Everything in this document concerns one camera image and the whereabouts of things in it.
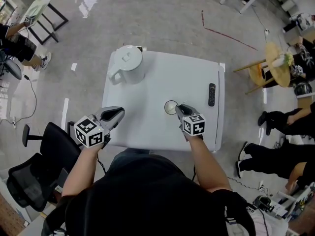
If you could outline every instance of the wooden round table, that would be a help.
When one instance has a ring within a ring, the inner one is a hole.
[[[269,42],[265,47],[266,62],[268,64],[269,71],[275,81],[283,88],[286,88],[290,84],[290,68],[287,64],[283,64],[279,67],[273,67],[272,62],[275,61],[282,52],[276,46],[275,43]]]
[[[288,87],[290,84],[290,68],[287,64],[283,64],[279,67],[273,67],[272,62],[275,61],[279,55],[281,54],[281,50],[276,46],[275,43],[269,42],[266,44],[265,47],[265,56],[266,59],[259,60],[256,62],[253,62],[251,64],[248,64],[246,66],[243,66],[242,68],[236,69],[233,72],[237,72],[246,68],[249,68],[249,73],[252,81],[257,85],[257,87],[253,88],[252,90],[246,92],[245,94],[248,94],[250,92],[253,92],[262,86],[272,82],[276,81],[281,87]],[[272,78],[269,80],[266,80],[262,77],[263,68],[269,68],[269,71],[272,75]]]

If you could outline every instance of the kettle lid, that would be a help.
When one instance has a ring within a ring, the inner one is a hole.
[[[120,70],[132,71],[136,69],[142,61],[142,52],[133,45],[126,45],[117,49],[114,62]]]

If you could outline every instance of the black and white marker cube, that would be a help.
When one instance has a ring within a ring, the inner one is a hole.
[[[74,130],[75,137],[87,148],[104,142],[104,129],[87,116],[74,125]]]
[[[202,135],[205,132],[205,123],[203,115],[183,117],[183,130],[191,136]]]

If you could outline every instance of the black office chair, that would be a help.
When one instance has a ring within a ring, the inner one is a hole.
[[[30,135],[30,127],[24,126],[22,142],[26,147],[29,140],[42,140],[40,153],[9,170],[7,188],[13,199],[21,206],[31,206],[43,211],[57,185],[63,187],[81,152],[79,145],[52,122],[46,126],[43,136]]]

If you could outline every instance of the white sneaker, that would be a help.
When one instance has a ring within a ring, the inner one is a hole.
[[[239,160],[239,161],[243,161],[243,160],[244,160],[244,158],[245,158],[245,156],[246,156],[246,153],[245,153],[244,150],[245,150],[245,148],[246,148],[246,146],[247,146],[248,144],[250,144],[250,143],[249,143],[249,142],[244,142],[244,145],[243,145],[243,147],[242,147],[240,153],[238,154],[238,160]]]
[[[242,178],[244,171],[241,171],[241,169],[240,169],[240,163],[241,163],[241,162],[236,162],[236,163],[235,163],[235,166],[236,166],[236,171],[237,171],[238,177],[239,177],[239,178]]]
[[[48,52],[45,57],[40,56],[41,60],[43,61],[43,64],[40,66],[42,70],[45,70],[47,68],[47,65],[49,61],[51,60],[51,53]]]

